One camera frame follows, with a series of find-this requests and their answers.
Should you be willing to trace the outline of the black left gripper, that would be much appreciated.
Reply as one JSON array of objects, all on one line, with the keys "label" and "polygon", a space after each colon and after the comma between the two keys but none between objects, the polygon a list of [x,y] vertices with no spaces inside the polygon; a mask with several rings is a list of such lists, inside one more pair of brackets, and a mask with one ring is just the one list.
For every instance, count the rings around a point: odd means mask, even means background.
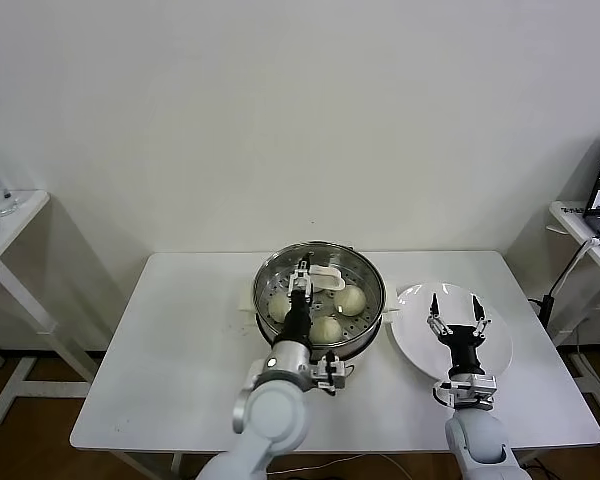
[{"label": "black left gripper", "polygon": [[294,341],[310,344],[312,280],[310,276],[311,254],[306,253],[299,261],[298,272],[289,278],[288,296],[290,310],[285,315],[278,341]]}]

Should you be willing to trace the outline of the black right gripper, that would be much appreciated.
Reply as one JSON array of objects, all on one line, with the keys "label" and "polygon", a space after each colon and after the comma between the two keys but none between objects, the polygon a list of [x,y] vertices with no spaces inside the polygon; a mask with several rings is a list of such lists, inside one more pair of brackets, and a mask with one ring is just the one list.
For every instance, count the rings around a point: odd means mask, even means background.
[{"label": "black right gripper", "polygon": [[450,350],[449,377],[462,374],[485,374],[478,359],[477,348],[484,343],[485,330],[492,323],[492,319],[486,314],[482,303],[475,295],[472,296],[472,306],[476,321],[475,328],[467,325],[449,327],[441,318],[437,294],[432,294],[427,324],[436,337],[441,338],[441,343]]}]

